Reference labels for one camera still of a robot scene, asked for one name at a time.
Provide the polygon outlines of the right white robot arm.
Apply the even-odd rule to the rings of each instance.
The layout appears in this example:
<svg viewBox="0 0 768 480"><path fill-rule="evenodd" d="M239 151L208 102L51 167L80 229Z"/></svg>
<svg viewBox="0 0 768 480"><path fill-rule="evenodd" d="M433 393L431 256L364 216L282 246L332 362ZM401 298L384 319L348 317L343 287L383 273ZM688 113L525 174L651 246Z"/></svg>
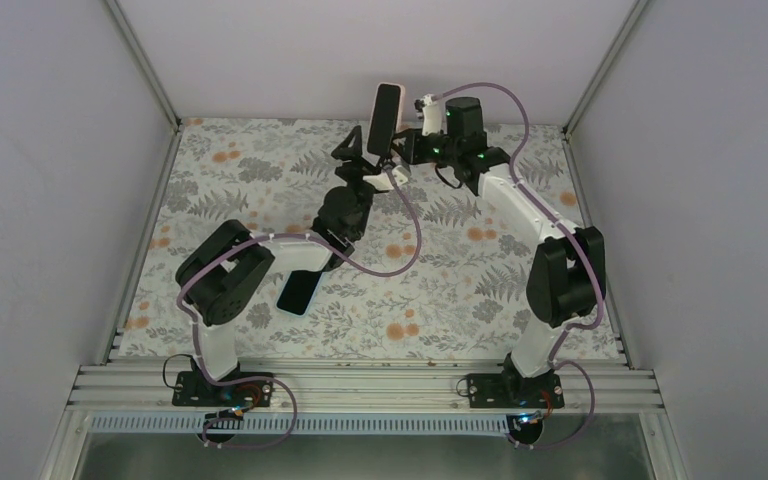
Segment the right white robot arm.
<svg viewBox="0 0 768 480"><path fill-rule="evenodd" d="M573 330L593 330L606 314L605 241L596 227L565 218L518 175L515 157L492 147L475 97L428 94L414 107L422 121L403 137L410 165L450 168L456 182L489 203L535 242L525 286L535 321L504 361L504 399L525 407L540 393L537 378L555 367Z"/></svg>

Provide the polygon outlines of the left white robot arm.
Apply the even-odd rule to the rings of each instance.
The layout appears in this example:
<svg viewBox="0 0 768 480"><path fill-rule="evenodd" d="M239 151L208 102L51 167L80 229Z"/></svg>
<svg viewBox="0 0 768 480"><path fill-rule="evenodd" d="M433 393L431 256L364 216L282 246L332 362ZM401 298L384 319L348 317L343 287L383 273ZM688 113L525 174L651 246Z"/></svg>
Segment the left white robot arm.
<svg viewBox="0 0 768 480"><path fill-rule="evenodd" d="M270 273L320 276L349 261L364 235L373 198L410 178L410 168L388 156L363 156L362 130L354 127L332 151L340 186L327 192L309 233L253 233L241 222L220 225L179 267L176 303L190 315L199 392L215 405L238 391L238 356L231 329Z"/></svg>

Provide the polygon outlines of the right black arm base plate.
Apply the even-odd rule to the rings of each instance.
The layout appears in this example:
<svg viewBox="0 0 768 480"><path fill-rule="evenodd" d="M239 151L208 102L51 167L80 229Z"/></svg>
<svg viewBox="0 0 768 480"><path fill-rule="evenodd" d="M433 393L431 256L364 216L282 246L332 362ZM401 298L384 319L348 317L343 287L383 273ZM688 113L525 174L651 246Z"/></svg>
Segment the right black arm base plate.
<svg viewBox="0 0 768 480"><path fill-rule="evenodd" d="M563 408L560 377L552 370L532 378L513 373L474 373L465 377L474 409Z"/></svg>

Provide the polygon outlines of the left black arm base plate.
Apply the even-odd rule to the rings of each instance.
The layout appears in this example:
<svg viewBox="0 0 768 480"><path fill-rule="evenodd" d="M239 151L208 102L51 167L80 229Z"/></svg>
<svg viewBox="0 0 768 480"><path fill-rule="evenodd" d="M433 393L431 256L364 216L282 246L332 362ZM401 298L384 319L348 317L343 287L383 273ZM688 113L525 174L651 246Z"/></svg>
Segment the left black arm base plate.
<svg viewBox="0 0 768 480"><path fill-rule="evenodd" d="M198 370L181 371L171 384L172 404L177 407L269 407L274 375L267 372L232 371L222 379L231 385L211 384Z"/></svg>

